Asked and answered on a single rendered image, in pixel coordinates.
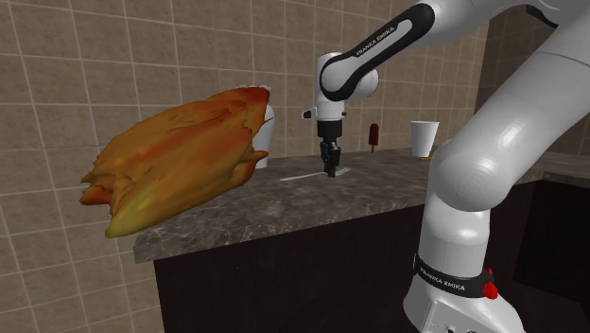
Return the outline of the white paper cup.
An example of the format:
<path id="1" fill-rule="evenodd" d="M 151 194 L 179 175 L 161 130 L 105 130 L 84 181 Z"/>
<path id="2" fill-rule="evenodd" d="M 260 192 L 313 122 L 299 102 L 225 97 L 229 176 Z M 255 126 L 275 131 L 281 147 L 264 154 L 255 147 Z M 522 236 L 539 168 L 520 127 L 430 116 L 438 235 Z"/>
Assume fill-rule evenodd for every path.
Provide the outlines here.
<path id="1" fill-rule="evenodd" d="M 428 157 L 439 127 L 437 121 L 411 121 L 411 152 L 418 158 Z"/>

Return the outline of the orange yellow leafy plant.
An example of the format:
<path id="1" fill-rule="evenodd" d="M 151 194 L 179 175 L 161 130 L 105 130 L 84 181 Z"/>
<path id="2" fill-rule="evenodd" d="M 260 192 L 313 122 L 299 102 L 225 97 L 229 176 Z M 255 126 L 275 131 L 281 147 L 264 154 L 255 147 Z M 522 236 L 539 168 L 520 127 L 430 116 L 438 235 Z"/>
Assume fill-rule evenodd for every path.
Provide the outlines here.
<path id="1" fill-rule="evenodd" d="M 107 238 L 171 219 L 245 184 L 268 156 L 268 86 L 242 86 L 160 112 L 116 135 L 83 177 L 84 205 L 107 204 Z"/>

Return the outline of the white vase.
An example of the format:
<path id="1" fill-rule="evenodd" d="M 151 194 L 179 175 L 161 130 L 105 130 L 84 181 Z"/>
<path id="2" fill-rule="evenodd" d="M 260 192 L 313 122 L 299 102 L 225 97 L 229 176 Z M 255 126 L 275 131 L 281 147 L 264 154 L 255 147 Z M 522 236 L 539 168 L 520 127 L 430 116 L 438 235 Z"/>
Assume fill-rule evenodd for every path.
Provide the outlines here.
<path id="1" fill-rule="evenodd" d="M 262 87 L 271 92 L 271 88 L 267 85 L 238 85 L 235 88 L 245 87 Z M 275 112 L 272 107 L 268 104 L 265 111 L 265 123 L 261 126 L 258 133 L 252 139 L 252 146 L 255 150 L 263 150 L 268 152 L 270 146 L 270 140 L 274 131 Z M 265 168 L 268 166 L 268 157 L 259 160 L 255 168 Z"/>

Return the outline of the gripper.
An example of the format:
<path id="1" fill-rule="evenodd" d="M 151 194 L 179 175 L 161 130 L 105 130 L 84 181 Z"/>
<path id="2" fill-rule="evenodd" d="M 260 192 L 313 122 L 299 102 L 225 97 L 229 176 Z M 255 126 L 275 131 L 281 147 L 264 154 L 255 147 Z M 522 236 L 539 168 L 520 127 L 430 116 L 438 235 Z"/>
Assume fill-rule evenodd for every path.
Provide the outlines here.
<path id="1" fill-rule="evenodd" d="M 320 142 L 321 159 L 324 164 L 324 172 L 331 177 L 336 176 L 341 149 L 337 144 L 337 140 L 342 136 L 342 121 L 317 121 L 318 137 L 322 139 Z"/>

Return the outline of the white flat utensil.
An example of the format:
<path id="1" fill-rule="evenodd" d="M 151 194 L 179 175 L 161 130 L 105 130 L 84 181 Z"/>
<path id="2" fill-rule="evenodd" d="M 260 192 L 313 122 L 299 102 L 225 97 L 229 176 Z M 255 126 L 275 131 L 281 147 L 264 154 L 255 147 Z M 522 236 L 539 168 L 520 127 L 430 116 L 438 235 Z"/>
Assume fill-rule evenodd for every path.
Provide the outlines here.
<path id="1" fill-rule="evenodd" d="M 341 175 L 347 173 L 350 170 L 351 169 L 349 167 L 337 167 L 336 168 L 336 171 L 333 174 L 333 177 L 341 176 Z M 309 177 L 313 177 L 313 176 L 320 176 L 320 175 L 329 176 L 329 173 L 328 172 L 325 172 L 325 171 L 315 172 L 315 173 L 305 174 L 305 175 L 300 175 L 300 176 L 292 176 L 292 177 L 281 178 L 280 181 L 281 182 L 294 181 L 294 180 L 300 180 L 300 179 L 309 178 Z"/>

